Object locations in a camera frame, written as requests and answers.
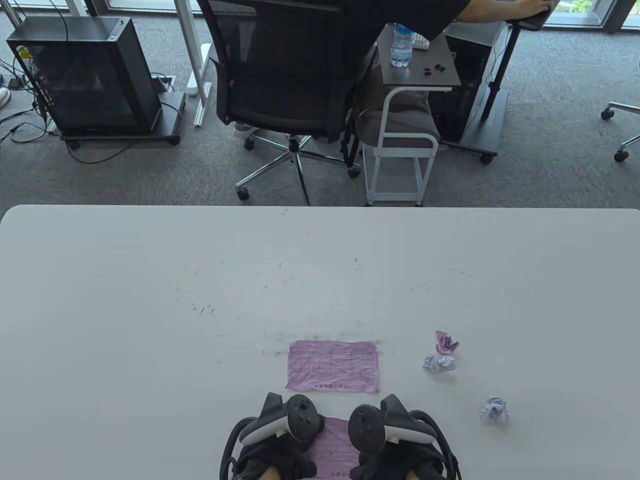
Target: pink paper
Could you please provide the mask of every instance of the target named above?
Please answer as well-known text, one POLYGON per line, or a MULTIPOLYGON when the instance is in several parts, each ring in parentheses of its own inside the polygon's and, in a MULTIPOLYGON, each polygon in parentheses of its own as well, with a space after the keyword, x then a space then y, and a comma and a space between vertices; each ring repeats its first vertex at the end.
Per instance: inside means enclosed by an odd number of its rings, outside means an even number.
POLYGON ((378 349, 374 342, 289 344, 288 390, 297 392, 379 392, 378 349))
POLYGON ((314 478, 348 479, 349 471, 358 466, 358 451, 349 441, 348 425, 347 420, 324 419, 324 430, 305 455, 316 463, 317 473, 314 478))

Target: black desk leg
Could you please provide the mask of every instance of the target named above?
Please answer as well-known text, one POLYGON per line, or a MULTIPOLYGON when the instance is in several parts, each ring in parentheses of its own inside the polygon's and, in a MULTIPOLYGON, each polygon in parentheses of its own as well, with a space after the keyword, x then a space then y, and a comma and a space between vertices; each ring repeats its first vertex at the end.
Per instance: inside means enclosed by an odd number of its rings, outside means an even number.
POLYGON ((509 60, 511 59, 511 54, 513 53, 513 49, 516 46, 516 42, 518 41, 518 36, 520 35, 520 27, 517 25, 513 26, 513 30, 511 30, 511 34, 509 35, 509 41, 507 42, 507 46, 504 49, 504 54, 502 55, 502 60, 500 60, 500 66, 498 67, 498 73, 495 75, 495 79, 489 83, 489 97, 486 100, 486 104, 484 105, 484 110, 482 111, 482 120, 486 120, 489 118, 489 114, 491 113, 491 108, 493 107, 493 102, 495 101, 496 95, 500 91, 500 84, 502 83, 502 78, 504 77, 504 73, 507 71, 507 66, 509 65, 509 60))

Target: crumpled paper ball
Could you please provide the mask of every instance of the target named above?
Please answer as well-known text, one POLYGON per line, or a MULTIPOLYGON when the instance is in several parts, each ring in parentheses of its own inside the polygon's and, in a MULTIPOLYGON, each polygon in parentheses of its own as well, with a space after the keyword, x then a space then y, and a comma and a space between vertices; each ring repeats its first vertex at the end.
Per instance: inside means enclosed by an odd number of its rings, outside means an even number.
POLYGON ((455 370, 457 365, 458 363, 456 362, 456 359, 452 356, 441 356, 440 358, 435 358, 433 354, 428 355, 422 364, 424 368, 433 374, 455 370))
POLYGON ((483 425, 504 426, 509 422, 507 401, 504 397, 491 397, 480 409, 480 422, 483 425))
POLYGON ((436 330, 436 336, 438 337, 436 348, 444 355, 452 353, 458 348, 458 345, 460 345, 460 342, 454 342, 451 340, 451 337, 447 335, 447 332, 443 332, 442 330, 436 330))

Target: shoe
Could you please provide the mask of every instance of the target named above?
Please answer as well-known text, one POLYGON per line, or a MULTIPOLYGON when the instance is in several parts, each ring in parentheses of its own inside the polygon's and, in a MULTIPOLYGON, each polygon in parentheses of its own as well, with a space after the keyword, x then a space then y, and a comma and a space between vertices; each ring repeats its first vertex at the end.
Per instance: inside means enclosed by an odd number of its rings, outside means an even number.
POLYGON ((4 107, 10 98, 11 91, 5 86, 0 86, 0 108, 4 107))
POLYGON ((242 124, 240 122, 236 122, 236 126, 234 127, 234 137, 241 138, 246 140, 256 130, 260 130, 258 127, 252 127, 251 125, 242 124))

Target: person's arm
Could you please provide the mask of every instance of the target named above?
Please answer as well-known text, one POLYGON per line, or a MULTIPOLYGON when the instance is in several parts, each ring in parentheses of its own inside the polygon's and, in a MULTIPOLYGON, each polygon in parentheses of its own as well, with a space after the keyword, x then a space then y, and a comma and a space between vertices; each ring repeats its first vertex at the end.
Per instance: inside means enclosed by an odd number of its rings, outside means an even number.
POLYGON ((491 23, 505 20, 526 19, 545 12, 553 5, 553 0, 471 0, 458 15, 460 22, 491 23))

